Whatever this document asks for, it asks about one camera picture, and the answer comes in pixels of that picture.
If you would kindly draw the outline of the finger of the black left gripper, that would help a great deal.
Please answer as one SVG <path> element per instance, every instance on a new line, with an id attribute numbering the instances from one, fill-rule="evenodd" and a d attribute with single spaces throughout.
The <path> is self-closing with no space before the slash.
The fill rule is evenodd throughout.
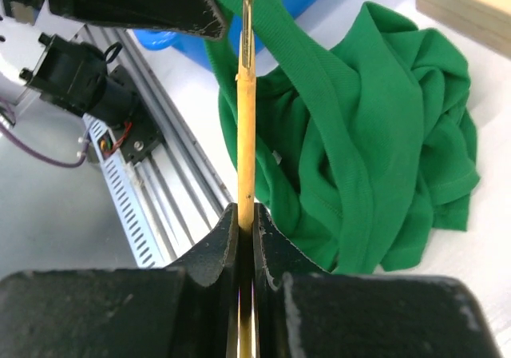
<path id="1" fill-rule="evenodd" d="M 95 26 L 176 31 L 219 40 L 227 30 L 216 0 L 49 0 L 53 14 Z"/>

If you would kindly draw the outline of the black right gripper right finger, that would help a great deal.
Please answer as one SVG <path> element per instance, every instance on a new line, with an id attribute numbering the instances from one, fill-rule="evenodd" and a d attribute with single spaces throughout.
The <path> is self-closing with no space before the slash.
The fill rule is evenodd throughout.
<path id="1" fill-rule="evenodd" d="M 328 277 L 255 206 L 252 235 L 258 357 L 330 357 Z"/>

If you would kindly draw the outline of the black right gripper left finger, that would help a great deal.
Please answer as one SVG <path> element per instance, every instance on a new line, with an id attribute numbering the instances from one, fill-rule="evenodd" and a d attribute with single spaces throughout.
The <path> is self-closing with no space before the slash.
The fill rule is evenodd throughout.
<path id="1" fill-rule="evenodd" d="M 171 357 L 235 357 L 238 339 L 237 205 L 178 260 L 185 272 L 176 301 Z"/>

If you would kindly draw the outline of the yellow hanger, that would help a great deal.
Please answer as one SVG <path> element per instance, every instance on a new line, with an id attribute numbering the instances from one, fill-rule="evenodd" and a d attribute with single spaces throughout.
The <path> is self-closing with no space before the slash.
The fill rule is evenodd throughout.
<path id="1" fill-rule="evenodd" d="M 252 28 L 255 0 L 242 0 L 237 96 L 237 185 L 239 226 L 239 356 L 252 356 L 252 230 L 256 178 L 256 63 Z"/>

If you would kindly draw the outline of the green tank top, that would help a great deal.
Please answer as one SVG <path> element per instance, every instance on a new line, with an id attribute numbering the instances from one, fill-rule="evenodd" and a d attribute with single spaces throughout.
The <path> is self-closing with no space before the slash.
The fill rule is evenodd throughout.
<path id="1" fill-rule="evenodd" d="M 256 83 L 255 195 L 286 237 L 330 272 L 371 273 L 466 229 L 477 131 L 451 41 L 373 2 L 330 49 L 281 0 L 255 0 L 253 28 L 278 63 Z"/>

